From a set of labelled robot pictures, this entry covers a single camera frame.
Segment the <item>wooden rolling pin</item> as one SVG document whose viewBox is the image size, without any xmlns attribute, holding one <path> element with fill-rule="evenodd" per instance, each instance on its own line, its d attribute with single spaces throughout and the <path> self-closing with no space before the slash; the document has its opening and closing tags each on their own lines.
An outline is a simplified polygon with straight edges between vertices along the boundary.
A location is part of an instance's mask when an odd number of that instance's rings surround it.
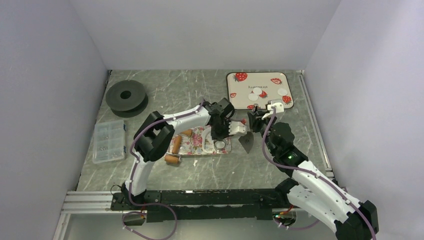
<svg viewBox="0 0 424 240">
<path fill-rule="evenodd" d="M 179 154 L 179 151 L 183 143 L 183 136 L 191 137 L 192 135 L 193 135 L 193 130 L 188 129 L 175 136 L 173 146 L 170 149 L 170 152 L 167 152 L 164 156 L 164 160 L 167 164 L 177 165 L 180 163 L 181 156 Z"/>
</svg>

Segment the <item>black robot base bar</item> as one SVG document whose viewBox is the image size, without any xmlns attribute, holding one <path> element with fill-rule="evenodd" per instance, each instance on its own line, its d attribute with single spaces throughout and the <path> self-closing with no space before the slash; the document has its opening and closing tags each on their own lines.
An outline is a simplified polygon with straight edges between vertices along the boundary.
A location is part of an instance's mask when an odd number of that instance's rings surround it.
<svg viewBox="0 0 424 240">
<path fill-rule="evenodd" d="M 212 220 L 255 218 L 272 220 L 289 209 L 287 197 L 273 188 L 209 189 L 209 190 L 147 190 L 140 201 L 130 203 L 127 195 L 112 195 L 112 211 L 140 211 L 148 223 L 177 220 Z"/>
</svg>

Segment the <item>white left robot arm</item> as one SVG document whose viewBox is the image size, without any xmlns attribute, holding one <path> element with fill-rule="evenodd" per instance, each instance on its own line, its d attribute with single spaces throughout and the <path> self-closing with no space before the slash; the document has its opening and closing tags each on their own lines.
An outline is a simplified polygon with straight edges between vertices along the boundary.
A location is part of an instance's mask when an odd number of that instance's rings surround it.
<svg viewBox="0 0 424 240">
<path fill-rule="evenodd" d="M 195 107 L 174 114 L 151 112 L 134 135 L 129 152 L 134 156 L 130 176 L 121 192 L 124 204 L 131 210 L 144 203 L 149 175 L 154 163 L 162 158 L 174 135 L 195 127 L 210 127 L 214 141 L 222 142 L 231 136 L 229 115 L 235 111 L 227 98 L 210 103 L 203 101 Z"/>
</svg>

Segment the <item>white dough scrap strip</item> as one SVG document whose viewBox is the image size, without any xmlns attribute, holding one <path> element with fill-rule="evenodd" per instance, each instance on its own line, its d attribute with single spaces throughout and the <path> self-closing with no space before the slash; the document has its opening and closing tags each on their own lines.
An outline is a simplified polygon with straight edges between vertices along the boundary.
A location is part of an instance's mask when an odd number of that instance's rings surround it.
<svg viewBox="0 0 424 240">
<path fill-rule="evenodd" d="M 201 154 L 202 155 L 222 155 L 229 154 L 232 150 L 231 140 L 229 138 L 224 139 L 222 142 L 219 142 L 218 148 L 215 146 L 215 141 L 211 137 L 211 128 L 206 128 L 202 134 L 202 143 L 201 143 Z"/>
</svg>

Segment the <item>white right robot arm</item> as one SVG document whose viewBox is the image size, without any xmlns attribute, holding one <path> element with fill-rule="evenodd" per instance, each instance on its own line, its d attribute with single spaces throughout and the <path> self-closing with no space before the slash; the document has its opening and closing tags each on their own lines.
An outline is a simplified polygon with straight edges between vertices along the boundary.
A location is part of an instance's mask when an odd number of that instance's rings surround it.
<svg viewBox="0 0 424 240">
<path fill-rule="evenodd" d="M 305 210 L 338 240 L 375 240 L 379 231 L 376 206 L 353 197 L 318 170 L 294 145 L 290 126 L 277 122 L 276 114 L 275 107 L 247 113 L 249 128 L 262 137 L 265 159 L 288 176 L 275 189 L 276 203 Z"/>
</svg>

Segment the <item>wooden handled dough scraper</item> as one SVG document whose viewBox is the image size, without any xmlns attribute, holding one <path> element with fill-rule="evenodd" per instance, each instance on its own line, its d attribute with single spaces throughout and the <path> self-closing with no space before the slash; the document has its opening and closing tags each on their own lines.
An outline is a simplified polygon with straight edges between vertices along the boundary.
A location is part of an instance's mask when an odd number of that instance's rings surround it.
<svg viewBox="0 0 424 240">
<path fill-rule="evenodd" d="M 238 141 L 245 150 L 245 152 L 249 154 L 250 151 L 253 149 L 255 137 L 251 131 L 248 131 L 245 135 L 240 136 Z"/>
</svg>

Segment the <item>floral print tray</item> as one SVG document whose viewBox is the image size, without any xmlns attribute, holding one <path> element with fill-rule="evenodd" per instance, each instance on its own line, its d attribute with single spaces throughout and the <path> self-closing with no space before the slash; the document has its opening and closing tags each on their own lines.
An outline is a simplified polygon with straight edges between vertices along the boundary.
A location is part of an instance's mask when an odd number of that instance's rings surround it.
<svg viewBox="0 0 424 240">
<path fill-rule="evenodd" d="M 210 126 L 198 126 L 191 128 L 192 129 L 192 136 L 182 136 L 182 144 L 179 149 L 180 156 L 195 156 L 195 155 L 202 155 L 201 154 L 201 146 L 202 146 L 202 132 L 210 128 Z M 167 153 L 171 151 L 171 148 L 174 145 L 176 135 L 172 138 L 171 143 L 169 145 L 169 148 L 167 150 Z M 219 142 L 215 143 L 215 146 L 219 149 L 222 148 L 222 146 L 219 146 Z"/>
</svg>

